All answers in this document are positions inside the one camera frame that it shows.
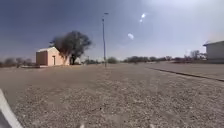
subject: street lamp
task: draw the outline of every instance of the street lamp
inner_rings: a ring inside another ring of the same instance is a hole
[[[103,18],[102,18],[102,23],[103,23],[103,48],[104,48],[104,64],[105,68],[107,67],[107,58],[106,58],[106,43],[105,43],[105,33],[104,33],[104,16],[109,15],[109,13],[104,13]]]

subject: blue sky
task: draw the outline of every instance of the blue sky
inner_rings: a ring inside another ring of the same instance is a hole
[[[0,58],[35,59],[55,36],[72,30],[94,45],[86,56],[102,59],[104,12],[107,56],[184,56],[222,40],[223,0],[0,0]]]

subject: bare tree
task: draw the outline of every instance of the bare tree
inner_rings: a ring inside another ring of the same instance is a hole
[[[75,60],[84,54],[85,50],[92,44],[92,41],[87,35],[78,31],[72,31],[63,37],[55,38],[50,43],[52,44],[51,46],[58,49],[64,62],[71,56],[72,64],[75,64]]]
[[[190,56],[192,59],[197,60],[199,58],[199,54],[200,54],[199,50],[193,50],[191,51]]]

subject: gravel ground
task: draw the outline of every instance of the gravel ground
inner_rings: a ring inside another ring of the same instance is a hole
[[[145,64],[149,68],[157,68],[174,72],[189,73],[224,80],[224,64]]]
[[[224,127],[224,83],[146,65],[0,70],[25,128]]]

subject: shrub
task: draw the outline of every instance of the shrub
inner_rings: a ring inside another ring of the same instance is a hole
[[[109,64],[116,64],[116,63],[118,63],[118,60],[117,60],[115,57],[109,57],[109,58],[107,59],[107,62],[108,62]]]

